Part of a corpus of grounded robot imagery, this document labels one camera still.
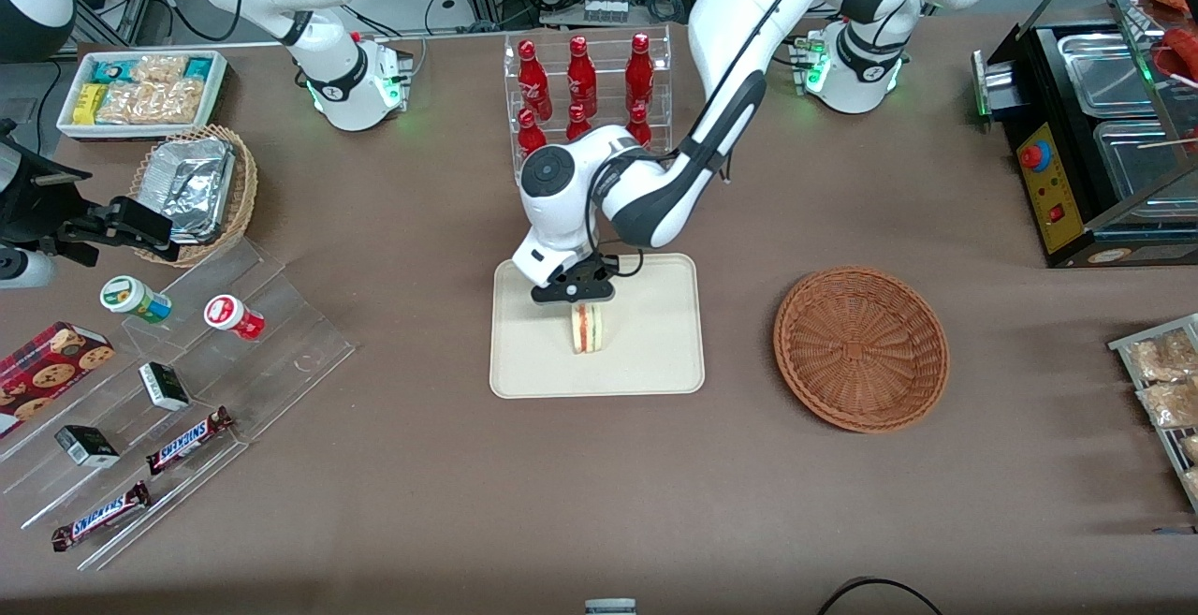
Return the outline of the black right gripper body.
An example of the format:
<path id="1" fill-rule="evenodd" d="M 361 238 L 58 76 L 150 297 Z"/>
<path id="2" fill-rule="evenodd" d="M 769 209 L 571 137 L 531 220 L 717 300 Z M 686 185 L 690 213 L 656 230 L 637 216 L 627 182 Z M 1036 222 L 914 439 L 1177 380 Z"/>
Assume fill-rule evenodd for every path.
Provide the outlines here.
<path id="1" fill-rule="evenodd" d="M 89 215 L 90 201 L 77 183 L 93 177 L 47 159 L 11 137 L 16 123 L 4 119 L 1 187 L 1 289 L 38 289 L 58 275 L 53 257 L 93 267 L 98 249 L 63 239 L 65 227 Z"/>

